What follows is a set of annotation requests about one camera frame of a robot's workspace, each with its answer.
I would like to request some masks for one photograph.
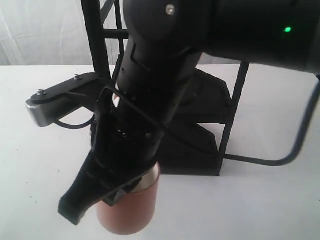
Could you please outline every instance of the white table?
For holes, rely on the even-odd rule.
[[[232,90],[238,65],[199,67]],[[39,128],[24,101],[91,66],[0,67],[1,240],[318,240],[320,237],[320,110],[298,159],[283,167],[225,160],[220,177],[160,178],[150,225],[127,238],[100,226],[91,208],[78,226],[58,212],[60,197],[90,149],[89,129]],[[280,159],[291,149],[317,79],[252,65],[227,153]],[[65,121],[80,124],[86,110]],[[222,125],[204,124],[220,142]]]

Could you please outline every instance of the red cup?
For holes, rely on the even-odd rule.
[[[131,235],[144,229],[152,220],[158,192],[160,166],[157,163],[142,177],[138,186],[114,205],[97,203],[101,225],[117,235]]]

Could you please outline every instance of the white backdrop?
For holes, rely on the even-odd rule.
[[[116,28],[114,9],[104,28]],[[115,64],[118,41],[106,46]],[[204,55],[199,63],[234,61]],[[92,65],[81,1],[0,0],[0,65]]]

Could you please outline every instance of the black metal frame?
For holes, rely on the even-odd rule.
[[[94,71],[96,74],[110,79],[110,64],[105,39],[118,39],[119,52],[122,59],[125,53],[124,39],[129,38],[128,31],[122,28],[120,1],[107,0],[102,8],[100,6],[99,0],[81,0],[81,4]],[[117,29],[104,29],[103,23],[107,19],[113,5],[115,10]],[[208,80],[208,75],[206,73],[199,70],[196,71],[196,74],[194,75],[194,82],[196,82],[195,84],[200,84],[202,82],[202,84],[205,84],[206,87],[207,85],[210,85],[212,83],[217,84],[216,86],[212,86],[212,91],[214,92],[211,92],[211,94],[202,94],[202,100],[200,100],[201,97],[199,97],[197,93],[193,92],[193,96],[196,96],[194,98],[199,98],[199,100],[197,100],[197,102],[195,101],[195,103],[192,103],[193,107],[192,104],[189,104],[185,107],[182,106],[181,109],[178,110],[177,115],[171,125],[180,127],[182,125],[188,125],[187,127],[189,127],[190,130],[191,128],[196,128],[198,133],[195,133],[197,131],[194,131],[195,135],[185,135],[184,137],[187,138],[190,142],[194,142],[194,139],[198,134],[197,137],[201,138],[201,140],[198,139],[198,142],[203,142],[203,144],[205,144],[206,142],[210,143],[205,147],[209,150],[213,149],[213,152],[215,152],[215,154],[213,154],[212,157],[208,157],[199,152],[193,152],[193,159],[188,159],[187,161],[177,161],[175,157],[172,157],[170,155],[170,153],[172,152],[171,149],[179,149],[178,151],[180,152],[178,153],[185,158],[186,146],[184,146],[184,148],[181,148],[181,146],[179,146],[179,144],[181,145],[181,143],[178,142],[171,142],[167,146],[163,147],[160,146],[158,157],[162,156],[162,160],[160,159],[159,162],[163,174],[209,176],[220,175],[221,166],[226,154],[228,141],[235,120],[249,65],[250,64],[247,62],[241,63],[232,99],[230,98],[228,87],[224,81],[213,76],[209,76],[210,79]],[[194,88],[192,88],[192,84],[188,90],[195,91]],[[217,101],[217,99],[212,99],[212,96],[222,96],[221,99],[224,100],[219,99]],[[210,108],[205,109],[203,113],[199,113],[198,109],[202,108],[203,102],[206,102],[205,105],[210,106]],[[216,115],[212,115],[212,112],[214,111],[216,106],[222,106],[222,108],[224,108],[223,116],[220,112],[218,112]],[[215,150],[217,148],[217,144],[214,135],[204,128],[198,126],[197,123],[225,124],[219,150]],[[176,130],[176,132],[181,136],[183,136],[186,132],[186,129],[179,130],[179,127],[175,127],[174,130]]]

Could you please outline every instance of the screw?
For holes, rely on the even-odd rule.
[[[176,11],[175,6],[172,5],[172,4],[168,4],[168,5],[166,6],[166,8],[165,8],[165,12],[166,12],[166,14],[168,14],[169,16],[175,15],[175,11]]]
[[[43,89],[38,89],[37,95],[38,95],[38,96],[44,96],[44,95],[46,95],[46,92],[45,92],[45,90],[43,90]]]
[[[147,133],[146,135],[145,135],[145,138],[146,139],[150,139],[152,137],[152,134],[151,133]]]
[[[79,76],[79,74],[75,74],[73,79],[78,81],[78,80],[81,80],[82,78],[81,76]]]

